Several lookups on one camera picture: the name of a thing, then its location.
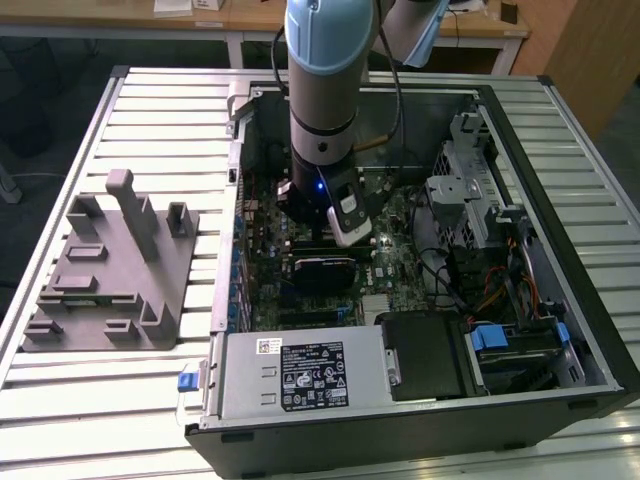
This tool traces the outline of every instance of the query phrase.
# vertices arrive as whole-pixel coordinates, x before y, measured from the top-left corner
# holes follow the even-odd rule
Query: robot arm
[[[355,243],[371,231],[354,159],[361,74],[378,37],[381,19],[389,14],[397,28],[403,15],[414,16],[415,9],[403,7],[405,2],[398,0],[394,6],[394,0],[289,0],[287,5],[293,157],[293,175],[287,188],[295,190],[293,202],[297,205],[293,210],[298,218],[294,220],[312,225],[328,220],[336,242],[342,246]],[[437,12],[443,12],[447,4],[448,0],[421,2],[420,11],[429,12],[435,19],[431,30],[437,32],[442,19]],[[402,38],[402,32],[393,37]],[[407,42],[394,43],[402,50]],[[384,141],[372,142],[371,146]],[[291,191],[279,194],[291,195]]]

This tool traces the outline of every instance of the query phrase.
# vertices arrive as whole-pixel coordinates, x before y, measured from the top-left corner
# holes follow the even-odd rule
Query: blue latch
[[[480,325],[471,332],[471,343],[477,352],[485,348],[508,347],[507,336],[500,325]]]
[[[562,323],[562,322],[558,322],[558,324],[556,325],[556,330],[558,331],[558,336],[560,337],[560,343],[562,343],[562,345],[567,345],[569,343],[569,340],[571,340],[571,337],[569,336],[569,330],[567,330],[567,326]]]
[[[182,372],[178,374],[178,392],[197,392],[198,372]]]
[[[227,316],[229,320],[235,320],[238,316],[238,306],[235,303],[230,303],[229,308],[227,308]]]

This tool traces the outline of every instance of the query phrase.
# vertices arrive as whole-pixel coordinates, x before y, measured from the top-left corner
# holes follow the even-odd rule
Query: metal slat
[[[187,448],[183,427],[170,413],[0,429],[5,462]]]
[[[600,298],[610,315],[640,314],[640,289],[601,292]]]
[[[500,103],[551,103],[546,92],[509,92],[496,90],[496,97]]]
[[[206,237],[198,237],[196,238],[196,247],[193,251],[193,254],[196,256],[207,256],[211,257],[212,255],[218,255],[220,252],[220,237],[218,235],[210,235]],[[189,293],[189,289],[194,287],[187,287],[187,293]]]
[[[566,227],[575,246],[624,245],[640,243],[637,230],[631,225]]]
[[[588,270],[593,285],[599,290],[640,289],[640,267],[611,267]]]
[[[627,214],[618,207],[557,207],[563,225],[624,225]]]
[[[190,285],[184,296],[186,309],[211,309],[213,305],[213,284]]]
[[[538,173],[545,171],[577,171],[593,172],[593,165],[587,157],[553,157],[529,155],[529,161]],[[502,157],[496,158],[496,165],[501,172],[508,172],[507,164]]]
[[[583,157],[584,150],[577,143],[549,144],[544,142],[521,142],[527,156],[547,155],[552,157]]]
[[[188,405],[196,406],[202,400],[197,395],[187,395],[186,401]],[[0,391],[0,420],[6,421],[153,412],[172,410],[176,406],[176,375],[171,374],[52,383]]]
[[[273,74],[271,72],[265,73],[264,71],[257,71],[258,75],[251,76],[251,80],[260,80],[260,78],[256,78],[260,74],[262,74],[263,81],[273,81]],[[229,85],[234,79],[234,77],[227,77],[223,75],[210,75],[210,74],[198,74],[198,73],[173,73],[173,74],[165,74],[165,75],[156,75],[149,73],[131,73],[127,76],[125,80],[125,85]],[[379,78],[376,74],[372,74],[370,76],[371,81],[382,81],[387,82],[390,79]],[[447,78],[446,81],[443,82],[443,77],[438,75],[411,75],[411,74],[401,74],[401,81],[403,85],[424,85],[425,83],[435,83],[435,84],[445,84],[445,85],[486,85],[489,84],[492,86],[494,90],[497,92],[507,91],[507,92],[533,92],[538,94],[537,98],[540,100],[542,95],[546,98],[546,102],[550,102],[549,96],[544,92],[544,89],[541,87],[539,82],[525,80],[520,82],[512,82],[510,80],[496,80],[492,77],[460,77],[460,78]]]
[[[220,222],[222,221],[222,217],[220,213],[201,213],[200,221],[198,222],[198,234],[212,234],[220,232]],[[61,225],[61,233],[62,236],[60,240],[64,240],[65,235],[69,235],[71,233],[71,224],[65,218]],[[194,268],[195,260],[191,262],[191,268]]]
[[[107,127],[102,140],[228,140],[223,125]]]
[[[217,173],[227,171],[226,155],[217,157],[112,157],[94,162],[89,174],[107,174],[114,168],[128,168],[137,174]]]
[[[595,172],[538,173],[545,189],[604,188],[604,182]],[[515,187],[511,175],[503,175],[508,188]]]
[[[172,350],[132,351],[132,352],[53,352],[53,353],[17,353],[13,357],[13,369],[33,366],[99,364],[101,362],[129,362],[132,360],[155,360],[172,358],[201,358],[207,354],[209,342],[184,343]]]
[[[84,480],[88,478],[147,478],[151,475],[182,475],[207,472],[209,480],[220,480],[205,460],[191,449],[154,450],[140,454],[92,457],[82,462],[61,460],[3,472],[3,480]]]
[[[231,142],[225,140],[191,141],[111,141],[101,142],[97,157],[178,157],[181,155],[228,155]]]
[[[562,189],[549,190],[548,197],[554,207],[572,207],[574,205],[597,207],[612,206],[616,204],[616,200],[607,190],[604,189],[571,189],[566,191],[563,191]]]
[[[566,128],[515,128],[521,142],[538,141],[568,141],[575,142],[576,138]]]
[[[225,125],[226,110],[214,112],[113,112],[109,125]]]
[[[9,384],[62,380],[101,380],[105,378],[178,374],[184,369],[184,358],[172,360],[143,360],[138,362],[106,362],[98,364],[61,365],[54,367],[11,369]]]
[[[166,210],[172,202],[184,202],[191,210],[220,212],[223,208],[223,194],[213,193],[150,193],[149,199],[153,208]],[[103,210],[119,210],[118,202],[110,195],[96,195],[98,204]]]
[[[558,115],[558,109],[552,104],[544,103],[509,103],[501,104],[507,115],[527,115],[532,117],[549,117]]]
[[[640,254],[629,255],[589,255],[581,257],[582,264],[588,268],[634,267],[640,265]]]
[[[509,122],[511,125],[518,129],[521,127],[545,127],[549,128],[562,128],[566,130],[566,124],[560,115],[518,115],[516,113],[508,114]]]
[[[134,111],[209,111],[226,112],[226,102],[217,98],[119,98],[114,110],[116,112]]]
[[[176,87],[155,85],[124,85],[120,91],[121,97],[136,98],[227,98],[228,87],[213,87],[209,85],[198,87]]]
[[[106,193],[107,176],[88,177],[81,182],[83,193]],[[227,184],[226,173],[197,175],[136,175],[133,188],[136,193],[220,192]]]

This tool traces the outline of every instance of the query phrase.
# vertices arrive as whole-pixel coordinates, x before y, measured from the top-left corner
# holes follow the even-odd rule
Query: motherboard
[[[366,192],[384,182],[382,172],[362,173],[362,179]],[[274,189],[273,183],[255,184],[245,194],[253,331],[364,325],[372,313],[428,308],[410,232],[414,187],[394,191],[372,219],[371,236],[347,248],[335,244],[328,227],[313,238],[308,226],[288,218],[276,205]],[[351,259],[355,278],[339,292],[301,292],[293,282],[301,259]],[[317,281],[322,290],[323,282],[340,279]]]

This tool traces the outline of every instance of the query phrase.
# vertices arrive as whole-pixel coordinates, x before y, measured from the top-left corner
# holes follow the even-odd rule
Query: sticker
[[[200,28],[222,28],[221,22],[195,22],[195,24],[196,24],[196,27],[200,27]]]
[[[281,338],[259,338],[256,341],[256,355],[270,355],[280,353]]]
[[[285,412],[349,405],[342,342],[280,345],[279,348],[280,398]]]

